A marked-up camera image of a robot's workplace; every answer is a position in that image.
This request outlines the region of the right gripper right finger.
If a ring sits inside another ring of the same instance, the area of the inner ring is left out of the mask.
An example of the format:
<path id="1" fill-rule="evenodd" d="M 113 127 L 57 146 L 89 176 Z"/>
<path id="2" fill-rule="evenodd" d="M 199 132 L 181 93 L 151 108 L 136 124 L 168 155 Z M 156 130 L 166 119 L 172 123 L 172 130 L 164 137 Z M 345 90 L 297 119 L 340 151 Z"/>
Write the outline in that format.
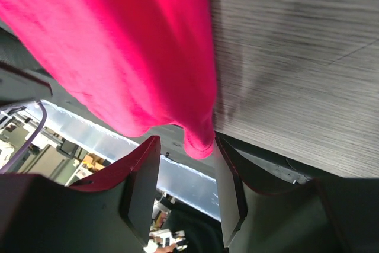
<path id="1" fill-rule="evenodd" d="M 215 141 L 225 252 L 377 252 L 378 180 L 291 184 Z"/>

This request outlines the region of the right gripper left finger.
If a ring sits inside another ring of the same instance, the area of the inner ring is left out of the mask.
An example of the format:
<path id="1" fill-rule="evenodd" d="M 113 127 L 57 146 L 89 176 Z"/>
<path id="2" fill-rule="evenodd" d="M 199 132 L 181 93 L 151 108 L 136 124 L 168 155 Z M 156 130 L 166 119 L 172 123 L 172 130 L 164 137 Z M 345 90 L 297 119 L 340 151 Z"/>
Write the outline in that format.
<path id="1" fill-rule="evenodd" d="M 142 252 L 149 240 L 160 138 L 70 186 L 1 175 L 2 252 Z"/>

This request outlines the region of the red t shirt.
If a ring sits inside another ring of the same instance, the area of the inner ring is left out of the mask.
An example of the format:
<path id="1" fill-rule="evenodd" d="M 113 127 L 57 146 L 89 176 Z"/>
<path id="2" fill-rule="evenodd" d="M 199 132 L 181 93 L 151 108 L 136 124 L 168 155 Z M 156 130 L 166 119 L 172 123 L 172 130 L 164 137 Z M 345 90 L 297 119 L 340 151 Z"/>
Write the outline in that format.
<path id="1" fill-rule="evenodd" d="M 1 0 L 1 19 L 68 93 L 119 133 L 184 130 L 213 152 L 216 64 L 209 0 Z"/>

